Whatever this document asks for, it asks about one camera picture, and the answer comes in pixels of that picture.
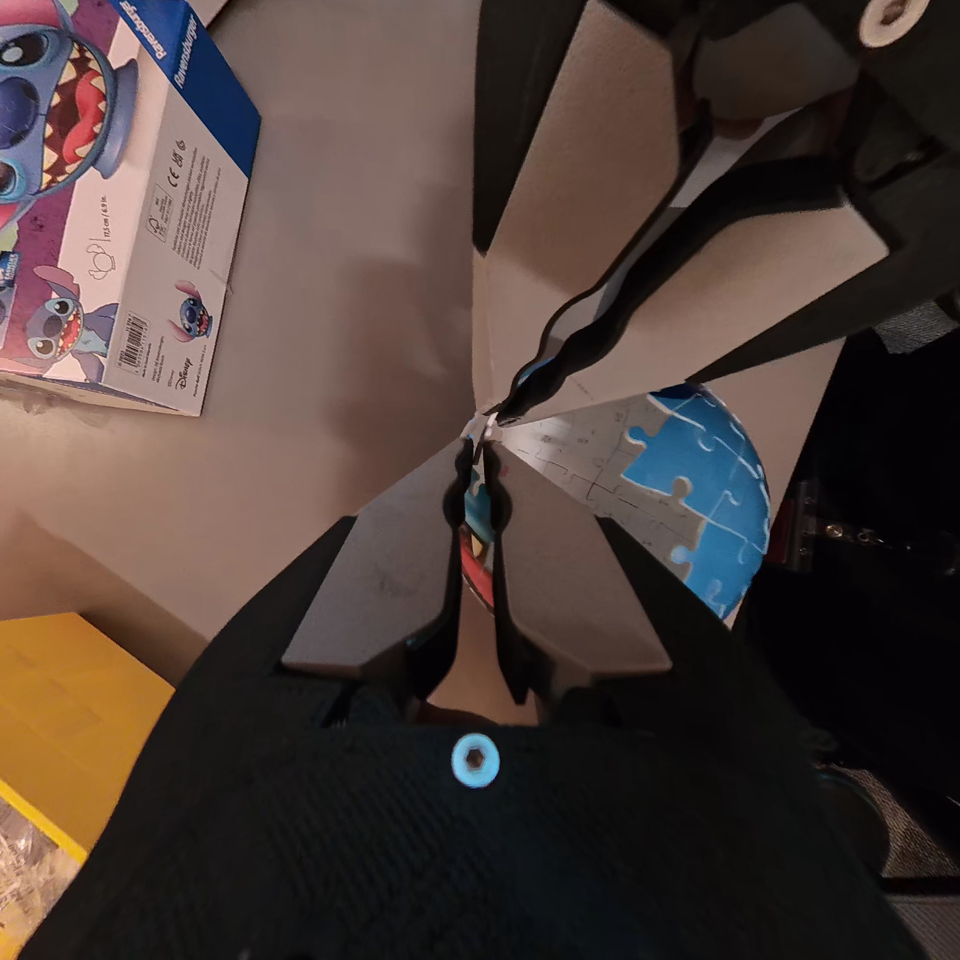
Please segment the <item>person's black clothing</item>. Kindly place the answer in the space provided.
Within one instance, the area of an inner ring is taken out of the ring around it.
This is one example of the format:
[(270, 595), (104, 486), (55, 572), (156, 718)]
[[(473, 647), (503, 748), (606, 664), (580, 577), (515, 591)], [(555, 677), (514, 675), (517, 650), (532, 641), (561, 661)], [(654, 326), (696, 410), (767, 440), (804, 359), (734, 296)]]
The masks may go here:
[(958, 330), (907, 354), (847, 340), (794, 473), (817, 518), (810, 570), (766, 563), (750, 638), (798, 712), (917, 779), (958, 779)]

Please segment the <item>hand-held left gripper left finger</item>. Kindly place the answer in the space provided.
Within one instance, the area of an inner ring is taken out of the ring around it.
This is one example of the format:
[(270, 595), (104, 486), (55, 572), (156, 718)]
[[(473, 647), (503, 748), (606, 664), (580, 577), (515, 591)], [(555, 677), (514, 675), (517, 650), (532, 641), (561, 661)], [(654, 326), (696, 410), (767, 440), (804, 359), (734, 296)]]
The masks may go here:
[(284, 667), (377, 686), (399, 704), (438, 688), (457, 653), (473, 468), (472, 439), (455, 439), (360, 510)]

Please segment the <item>yellow plastic bin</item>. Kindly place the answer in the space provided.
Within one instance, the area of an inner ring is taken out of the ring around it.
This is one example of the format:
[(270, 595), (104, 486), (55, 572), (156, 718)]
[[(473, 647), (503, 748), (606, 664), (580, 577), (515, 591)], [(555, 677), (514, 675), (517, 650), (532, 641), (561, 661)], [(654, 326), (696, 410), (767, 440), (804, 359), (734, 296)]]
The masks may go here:
[(83, 863), (173, 692), (78, 614), (2, 621), (2, 799)]

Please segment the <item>blue puzzle ball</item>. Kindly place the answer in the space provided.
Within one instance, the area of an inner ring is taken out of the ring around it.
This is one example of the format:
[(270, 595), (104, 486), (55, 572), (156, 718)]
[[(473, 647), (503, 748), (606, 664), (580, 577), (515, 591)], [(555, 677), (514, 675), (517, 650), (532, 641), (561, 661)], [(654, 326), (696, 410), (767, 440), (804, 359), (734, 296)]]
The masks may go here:
[(516, 457), (616, 522), (729, 620), (769, 546), (771, 503), (745, 427), (707, 387), (678, 385), (504, 428)]

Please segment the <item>puzzle piece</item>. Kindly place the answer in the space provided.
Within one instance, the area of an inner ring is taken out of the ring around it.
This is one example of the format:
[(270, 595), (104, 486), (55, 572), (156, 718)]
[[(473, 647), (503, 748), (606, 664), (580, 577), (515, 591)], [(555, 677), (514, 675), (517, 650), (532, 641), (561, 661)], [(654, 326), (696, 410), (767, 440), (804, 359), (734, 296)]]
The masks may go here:
[[(551, 357), (542, 358), (537, 361), (531, 362), (524, 366), (522, 370), (518, 373), (518, 376), (515, 380), (515, 383), (510, 389), (510, 394), (513, 395), (517, 390), (522, 387), (522, 384), (528, 379), (531, 378), (535, 371), (551, 364), (553, 359)], [(503, 403), (495, 405), (492, 411), (490, 412), (477, 412), (474, 414), (474, 417), (463, 427), (460, 434), (460, 440), (469, 441), (474, 450), (474, 458), (479, 457), (479, 452), (487, 439), (490, 439), (497, 433), (498, 427), (498, 410)]]

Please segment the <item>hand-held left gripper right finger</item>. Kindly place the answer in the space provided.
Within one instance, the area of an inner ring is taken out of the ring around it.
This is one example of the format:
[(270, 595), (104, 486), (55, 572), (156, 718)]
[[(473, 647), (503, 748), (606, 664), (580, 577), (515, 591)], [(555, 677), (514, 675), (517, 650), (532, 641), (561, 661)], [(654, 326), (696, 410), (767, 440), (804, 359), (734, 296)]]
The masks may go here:
[(498, 665), (513, 700), (663, 675), (673, 662), (597, 518), (499, 441), (483, 446)]

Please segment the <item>clear bag of puzzle pieces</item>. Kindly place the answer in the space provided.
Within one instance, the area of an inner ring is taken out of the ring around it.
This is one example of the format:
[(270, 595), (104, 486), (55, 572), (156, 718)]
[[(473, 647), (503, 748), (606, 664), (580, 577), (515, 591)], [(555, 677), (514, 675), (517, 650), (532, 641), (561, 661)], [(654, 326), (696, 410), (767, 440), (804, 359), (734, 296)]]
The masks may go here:
[(81, 863), (1, 799), (1, 958), (24, 944), (74, 880)]

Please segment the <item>cartoon printed puzzle box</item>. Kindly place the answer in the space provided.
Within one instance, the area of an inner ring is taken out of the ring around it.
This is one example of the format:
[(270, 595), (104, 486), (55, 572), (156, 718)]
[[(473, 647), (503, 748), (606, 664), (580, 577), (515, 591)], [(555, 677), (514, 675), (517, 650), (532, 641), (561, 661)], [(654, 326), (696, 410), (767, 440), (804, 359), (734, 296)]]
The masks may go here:
[(190, 2), (1, 3), (1, 379), (197, 417), (260, 116)]

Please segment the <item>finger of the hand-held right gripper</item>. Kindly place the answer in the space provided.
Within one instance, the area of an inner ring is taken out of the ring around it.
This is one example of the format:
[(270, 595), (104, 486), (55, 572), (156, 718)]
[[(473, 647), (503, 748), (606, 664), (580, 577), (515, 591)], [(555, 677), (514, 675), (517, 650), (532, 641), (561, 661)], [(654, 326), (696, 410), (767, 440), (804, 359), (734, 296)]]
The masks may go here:
[(670, 17), (650, 2), (482, 2), (472, 389), (501, 406), (586, 327), (681, 172)]
[(498, 422), (685, 382), (889, 252), (840, 174), (724, 174), (632, 263), (596, 318), (511, 389)]

